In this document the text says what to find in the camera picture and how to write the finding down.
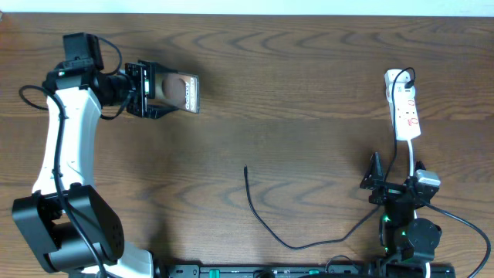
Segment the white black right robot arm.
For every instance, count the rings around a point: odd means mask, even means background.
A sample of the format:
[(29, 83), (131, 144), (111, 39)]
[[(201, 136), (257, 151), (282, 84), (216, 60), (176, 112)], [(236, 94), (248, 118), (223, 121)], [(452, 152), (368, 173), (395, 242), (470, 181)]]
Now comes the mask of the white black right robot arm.
[(416, 277), (427, 274), (427, 264), (435, 258), (442, 229), (415, 213), (430, 202), (440, 184), (437, 173), (426, 170), (420, 161), (416, 163), (414, 174), (403, 184), (385, 181), (379, 154), (372, 154), (360, 187), (371, 191), (369, 203), (384, 208), (379, 236), (385, 256), (376, 261), (375, 276), (397, 277), (406, 272)]

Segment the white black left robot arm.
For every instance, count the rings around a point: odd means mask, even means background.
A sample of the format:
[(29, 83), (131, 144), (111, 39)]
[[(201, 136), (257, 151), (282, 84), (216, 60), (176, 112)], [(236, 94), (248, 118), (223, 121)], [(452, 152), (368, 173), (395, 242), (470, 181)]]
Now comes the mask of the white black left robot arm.
[(47, 273), (71, 277), (166, 277), (150, 251), (124, 237), (116, 212), (93, 178), (96, 129), (105, 106), (158, 119), (198, 111), (198, 78), (141, 60), (105, 74), (94, 58), (74, 56), (42, 85), (49, 129), (42, 168), (32, 193), (16, 199), (12, 217)]

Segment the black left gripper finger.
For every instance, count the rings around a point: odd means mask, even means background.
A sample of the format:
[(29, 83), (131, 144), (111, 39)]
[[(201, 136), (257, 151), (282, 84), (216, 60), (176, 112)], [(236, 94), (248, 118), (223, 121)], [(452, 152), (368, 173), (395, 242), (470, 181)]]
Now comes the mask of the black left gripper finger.
[(177, 73), (176, 69), (171, 69), (166, 66), (161, 65), (158, 62), (146, 61), (146, 60), (138, 60), (139, 64), (145, 65), (151, 72), (155, 74), (163, 74), (163, 73)]
[(147, 105), (146, 118), (159, 119), (177, 110), (177, 107), (170, 105)]

